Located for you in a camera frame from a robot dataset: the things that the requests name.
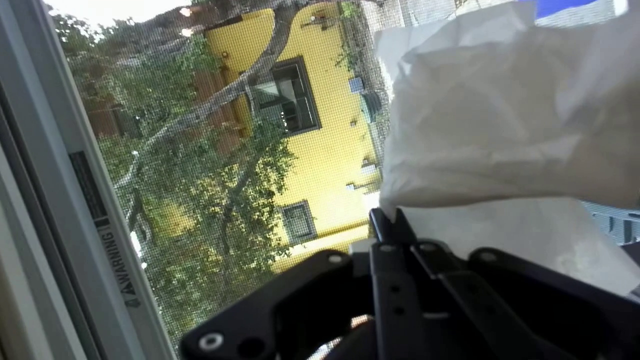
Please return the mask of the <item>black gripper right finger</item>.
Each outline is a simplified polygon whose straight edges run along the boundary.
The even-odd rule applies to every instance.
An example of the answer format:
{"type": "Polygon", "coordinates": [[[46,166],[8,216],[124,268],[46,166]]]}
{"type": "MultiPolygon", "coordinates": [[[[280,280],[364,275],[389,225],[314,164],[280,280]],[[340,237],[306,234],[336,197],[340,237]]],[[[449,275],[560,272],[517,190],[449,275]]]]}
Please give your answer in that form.
{"type": "Polygon", "coordinates": [[[404,280],[393,318],[424,360],[572,360],[538,337],[449,246],[418,239],[403,210],[393,222],[404,280]]]}

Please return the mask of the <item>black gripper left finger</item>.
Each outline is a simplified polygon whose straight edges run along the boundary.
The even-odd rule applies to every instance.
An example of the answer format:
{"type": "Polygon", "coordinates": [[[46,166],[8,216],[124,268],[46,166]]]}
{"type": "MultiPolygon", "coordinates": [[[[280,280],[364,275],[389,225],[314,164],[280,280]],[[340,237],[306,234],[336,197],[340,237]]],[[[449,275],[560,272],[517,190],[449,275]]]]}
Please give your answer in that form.
{"type": "Polygon", "coordinates": [[[416,235],[404,216],[390,220],[382,207],[370,212],[377,241],[370,248],[377,343],[381,360],[421,360],[426,349],[423,311],[412,273],[411,248],[416,235]]]}

